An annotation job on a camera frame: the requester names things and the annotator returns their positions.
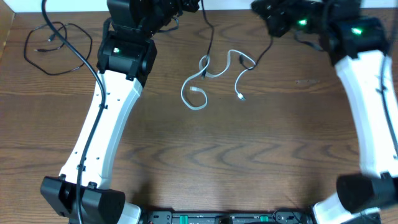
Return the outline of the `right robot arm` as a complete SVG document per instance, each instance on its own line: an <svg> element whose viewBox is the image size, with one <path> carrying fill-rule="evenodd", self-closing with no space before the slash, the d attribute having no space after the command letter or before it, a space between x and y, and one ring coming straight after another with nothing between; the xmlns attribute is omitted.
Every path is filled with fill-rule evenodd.
<svg viewBox="0 0 398 224"><path fill-rule="evenodd" d="M358 136L360 173L338 177L336 192L313 205L301 223L379 223L397 205L397 98L394 35L361 14L360 1L254 1L271 37L295 29L319 36L347 94Z"/></svg>

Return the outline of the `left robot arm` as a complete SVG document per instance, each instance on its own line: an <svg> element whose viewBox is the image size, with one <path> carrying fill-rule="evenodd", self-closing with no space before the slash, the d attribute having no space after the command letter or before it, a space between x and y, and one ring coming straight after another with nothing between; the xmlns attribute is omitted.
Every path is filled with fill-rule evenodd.
<svg viewBox="0 0 398 224"><path fill-rule="evenodd" d="M111 188L114 160L129 114L140 97L157 49L154 34L173 18L196 12L197 0L109 0L110 17L96 66L96 84L78 140L57 177L40 192L70 223L140 223L142 210Z"/></svg>

